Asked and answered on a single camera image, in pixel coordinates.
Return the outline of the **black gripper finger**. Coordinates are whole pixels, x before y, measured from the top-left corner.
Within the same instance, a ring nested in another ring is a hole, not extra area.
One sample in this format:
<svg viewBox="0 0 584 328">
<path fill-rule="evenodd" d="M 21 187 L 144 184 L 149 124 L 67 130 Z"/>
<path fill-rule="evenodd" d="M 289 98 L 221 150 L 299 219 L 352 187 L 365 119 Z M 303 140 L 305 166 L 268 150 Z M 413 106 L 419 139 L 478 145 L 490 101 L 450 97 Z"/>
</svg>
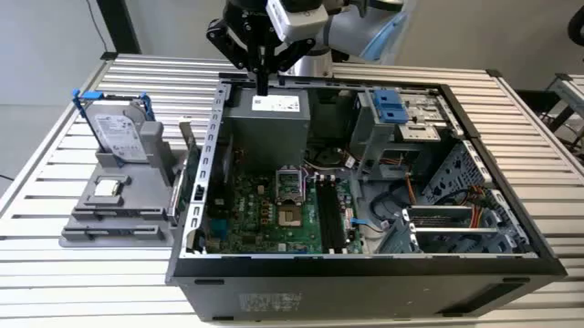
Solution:
<svg viewBox="0 0 584 328">
<path fill-rule="evenodd" d="M 309 53 L 316 45 L 315 39 L 293 42 L 280 53 L 276 53 L 276 43 L 265 46 L 262 66 L 262 96 L 269 94 L 269 76 L 292 68 L 296 62 Z"/>
<path fill-rule="evenodd" d="M 250 24 L 245 24 L 244 35 L 248 37 L 244 48 L 229 34 L 229 25 L 224 19 L 214 19 L 206 31 L 206 37 L 216 48 L 238 69 L 246 69 L 256 75 L 257 95 L 264 95 L 264 65 L 261 46 L 253 36 Z"/>
</svg>

